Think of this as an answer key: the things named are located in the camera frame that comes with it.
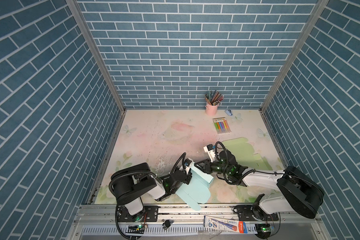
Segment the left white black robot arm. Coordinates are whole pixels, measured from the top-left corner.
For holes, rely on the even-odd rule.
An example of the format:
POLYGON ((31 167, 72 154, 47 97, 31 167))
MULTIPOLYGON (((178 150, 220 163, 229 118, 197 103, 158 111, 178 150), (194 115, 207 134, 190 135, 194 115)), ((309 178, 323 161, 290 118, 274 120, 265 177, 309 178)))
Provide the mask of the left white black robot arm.
POLYGON ((175 167, 163 177, 154 174, 147 163, 142 163, 111 176, 109 190, 119 206, 127 209, 127 216, 141 219, 145 213, 141 196, 149 194, 155 201, 166 200, 192 178, 191 160, 186 159, 181 167, 175 167))

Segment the light blue paper box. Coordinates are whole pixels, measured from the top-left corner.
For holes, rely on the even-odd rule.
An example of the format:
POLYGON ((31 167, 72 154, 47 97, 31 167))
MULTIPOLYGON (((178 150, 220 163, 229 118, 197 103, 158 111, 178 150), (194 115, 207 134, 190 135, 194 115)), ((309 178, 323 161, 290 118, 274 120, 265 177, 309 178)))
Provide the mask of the light blue paper box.
POLYGON ((201 204, 207 203, 211 197, 209 190, 214 177, 209 174, 205 174, 194 165, 191 168, 192 179, 188 185, 183 184, 176 194, 194 211, 201 210, 201 204))

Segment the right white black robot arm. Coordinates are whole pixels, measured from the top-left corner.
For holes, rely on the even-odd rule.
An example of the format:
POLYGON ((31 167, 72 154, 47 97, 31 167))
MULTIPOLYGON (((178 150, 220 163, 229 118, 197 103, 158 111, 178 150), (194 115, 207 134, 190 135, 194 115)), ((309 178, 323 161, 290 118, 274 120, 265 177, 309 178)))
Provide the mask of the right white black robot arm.
POLYGON ((279 191, 279 196, 259 194, 251 206, 253 217, 262 221, 272 214, 295 212, 307 219, 316 217, 325 192, 298 168, 288 166, 280 171, 256 170, 238 164, 228 150, 215 152, 211 158, 195 163, 205 174, 215 173, 229 185, 262 187, 279 191))

